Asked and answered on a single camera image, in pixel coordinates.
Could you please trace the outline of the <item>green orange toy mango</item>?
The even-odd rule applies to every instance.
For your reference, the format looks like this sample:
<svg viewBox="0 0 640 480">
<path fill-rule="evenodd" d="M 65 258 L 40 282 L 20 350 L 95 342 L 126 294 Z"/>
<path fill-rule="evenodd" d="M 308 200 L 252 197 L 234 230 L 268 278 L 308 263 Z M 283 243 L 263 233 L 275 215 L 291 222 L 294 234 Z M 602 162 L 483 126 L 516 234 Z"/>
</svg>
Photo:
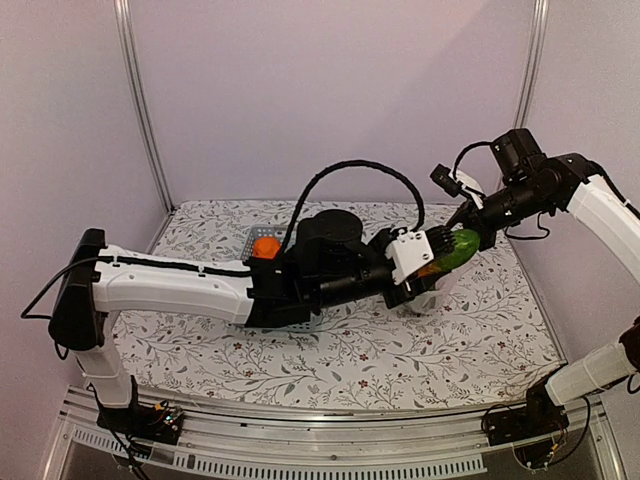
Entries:
<svg viewBox="0 0 640 480">
<path fill-rule="evenodd" d="M 417 275 L 420 278 L 454 271 L 467 263 L 479 250 L 481 238 L 474 230 L 457 229 L 453 231 L 453 236 L 453 251 L 419 269 Z"/>
</svg>

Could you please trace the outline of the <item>clear zip top bag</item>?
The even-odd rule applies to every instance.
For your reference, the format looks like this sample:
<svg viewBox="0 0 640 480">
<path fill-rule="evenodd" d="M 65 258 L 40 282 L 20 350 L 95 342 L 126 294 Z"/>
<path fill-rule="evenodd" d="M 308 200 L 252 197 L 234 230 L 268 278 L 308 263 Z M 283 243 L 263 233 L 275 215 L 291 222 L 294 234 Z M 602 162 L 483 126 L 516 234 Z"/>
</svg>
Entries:
<svg viewBox="0 0 640 480">
<path fill-rule="evenodd" d="M 401 305 L 400 308 L 414 315 L 426 315 L 428 312 L 439 309 L 444 304 L 454 285 L 460 279 L 463 273 L 463 267 L 467 263 L 447 274 L 422 278 L 418 277 L 418 280 L 423 280 L 427 284 L 426 290 Z"/>
</svg>

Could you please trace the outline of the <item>orange toy fruit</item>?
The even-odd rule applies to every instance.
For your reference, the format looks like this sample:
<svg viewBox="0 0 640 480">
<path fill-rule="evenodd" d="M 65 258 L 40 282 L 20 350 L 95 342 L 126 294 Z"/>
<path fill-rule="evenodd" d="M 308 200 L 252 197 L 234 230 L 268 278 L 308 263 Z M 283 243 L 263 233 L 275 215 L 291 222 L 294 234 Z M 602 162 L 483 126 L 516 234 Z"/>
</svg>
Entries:
<svg viewBox="0 0 640 480">
<path fill-rule="evenodd" d="M 274 236 L 263 236 L 253 242 L 252 256 L 258 259 L 272 260 L 281 248 L 281 242 Z"/>
</svg>

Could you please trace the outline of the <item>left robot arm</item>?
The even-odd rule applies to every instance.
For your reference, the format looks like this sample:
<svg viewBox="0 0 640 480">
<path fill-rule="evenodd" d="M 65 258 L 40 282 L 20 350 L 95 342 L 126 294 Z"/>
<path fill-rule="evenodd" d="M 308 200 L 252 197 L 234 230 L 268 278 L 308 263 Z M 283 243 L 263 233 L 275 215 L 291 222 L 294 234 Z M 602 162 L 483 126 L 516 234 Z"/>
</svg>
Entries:
<svg viewBox="0 0 640 480">
<path fill-rule="evenodd" d="M 221 264 L 128 251 L 108 244 L 102 230 L 89 229 L 70 263 L 48 282 L 57 290 L 48 332 L 75 357 L 111 419 L 138 434 L 149 415 L 136 402 L 134 380 L 116 351 L 110 313 L 157 311 L 284 327 L 377 294 L 403 302 L 417 272 L 454 246 L 452 231 L 443 226 L 384 229 L 365 240 L 362 221 L 339 209 L 289 225 L 272 258 Z"/>
</svg>

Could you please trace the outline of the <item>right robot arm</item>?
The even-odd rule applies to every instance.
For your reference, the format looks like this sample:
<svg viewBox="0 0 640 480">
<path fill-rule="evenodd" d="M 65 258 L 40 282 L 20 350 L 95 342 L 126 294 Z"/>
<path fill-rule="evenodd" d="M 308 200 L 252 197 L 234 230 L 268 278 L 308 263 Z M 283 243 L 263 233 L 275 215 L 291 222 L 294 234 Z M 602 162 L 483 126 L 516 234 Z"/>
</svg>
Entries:
<svg viewBox="0 0 640 480">
<path fill-rule="evenodd" d="M 459 171 L 463 158 L 482 147 L 491 151 L 502 174 L 502 187 L 492 194 Z M 449 223 L 477 232 L 483 250 L 493 246 L 498 231 L 561 212 L 597 238 L 633 279 L 639 277 L 639 212 L 604 167 L 581 154 L 549 156 L 528 129 L 512 129 L 464 147 L 451 167 L 434 171 L 432 178 L 448 195 L 464 196 Z M 537 436 L 554 422 L 556 409 L 608 390 L 638 371 L 639 326 L 633 324 L 617 340 L 534 384 L 526 393 L 528 406 L 518 412 L 517 427 Z"/>
</svg>

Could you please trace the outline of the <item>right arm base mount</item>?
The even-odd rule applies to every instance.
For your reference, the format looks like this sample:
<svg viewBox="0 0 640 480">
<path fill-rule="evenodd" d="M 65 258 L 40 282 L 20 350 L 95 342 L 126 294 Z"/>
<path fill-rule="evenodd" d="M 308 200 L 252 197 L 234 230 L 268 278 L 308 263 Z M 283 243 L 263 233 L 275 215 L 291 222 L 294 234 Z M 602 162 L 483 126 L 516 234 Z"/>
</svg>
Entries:
<svg viewBox="0 0 640 480">
<path fill-rule="evenodd" d="M 566 410 L 555 405 L 546 391 L 551 375 L 533 384 L 520 407 L 503 404 L 490 407 L 481 419 L 481 430 L 490 446 L 518 442 L 560 432 L 569 426 Z"/>
</svg>

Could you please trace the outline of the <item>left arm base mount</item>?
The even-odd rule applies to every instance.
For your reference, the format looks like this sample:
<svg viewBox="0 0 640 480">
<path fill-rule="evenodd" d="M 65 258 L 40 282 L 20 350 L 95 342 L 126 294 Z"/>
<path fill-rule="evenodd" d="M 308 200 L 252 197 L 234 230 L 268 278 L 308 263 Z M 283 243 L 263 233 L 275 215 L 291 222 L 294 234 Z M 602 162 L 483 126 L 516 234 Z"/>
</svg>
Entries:
<svg viewBox="0 0 640 480">
<path fill-rule="evenodd" d="M 139 402 L 138 384 L 129 376 L 130 400 L 124 407 L 108 407 L 95 394 L 99 409 L 97 424 L 115 433 L 134 439 L 143 439 L 176 445 L 184 423 L 184 410 L 163 400 L 154 406 Z"/>
</svg>

